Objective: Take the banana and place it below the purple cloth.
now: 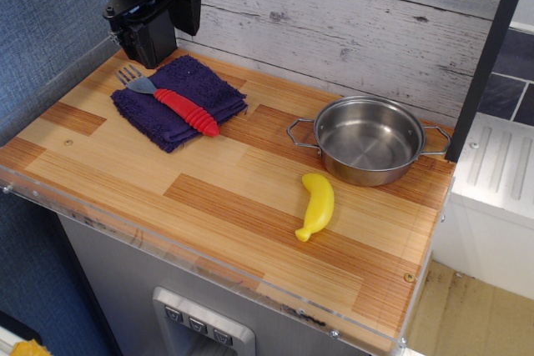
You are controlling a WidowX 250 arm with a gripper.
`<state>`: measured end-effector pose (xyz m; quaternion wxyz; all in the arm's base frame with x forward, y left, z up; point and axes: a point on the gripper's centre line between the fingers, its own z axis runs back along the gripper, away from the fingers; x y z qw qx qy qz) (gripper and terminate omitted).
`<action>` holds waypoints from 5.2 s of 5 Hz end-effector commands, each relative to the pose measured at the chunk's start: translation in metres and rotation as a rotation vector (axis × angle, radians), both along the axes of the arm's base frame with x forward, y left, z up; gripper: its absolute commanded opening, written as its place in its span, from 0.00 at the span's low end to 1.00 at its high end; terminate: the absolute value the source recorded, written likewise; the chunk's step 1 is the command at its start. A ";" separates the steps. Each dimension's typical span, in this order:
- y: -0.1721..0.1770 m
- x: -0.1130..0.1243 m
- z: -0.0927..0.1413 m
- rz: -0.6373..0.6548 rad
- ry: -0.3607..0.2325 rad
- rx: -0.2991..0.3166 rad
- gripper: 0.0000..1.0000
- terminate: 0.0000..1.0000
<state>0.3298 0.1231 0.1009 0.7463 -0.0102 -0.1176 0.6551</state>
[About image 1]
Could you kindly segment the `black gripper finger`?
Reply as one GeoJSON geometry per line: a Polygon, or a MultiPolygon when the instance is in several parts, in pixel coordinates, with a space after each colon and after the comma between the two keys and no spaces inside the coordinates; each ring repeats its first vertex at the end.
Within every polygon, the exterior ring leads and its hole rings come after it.
{"type": "Polygon", "coordinates": [[[200,25],[201,0],[172,0],[169,7],[171,23],[188,35],[196,35],[200,25]]]}
{"type": "Polygon", "coordinates": [[[156,68],[177,48],[167,13],[147,22],[130,23],[121,34],[121,43],[128,57],[146,68],[156,68]]]}

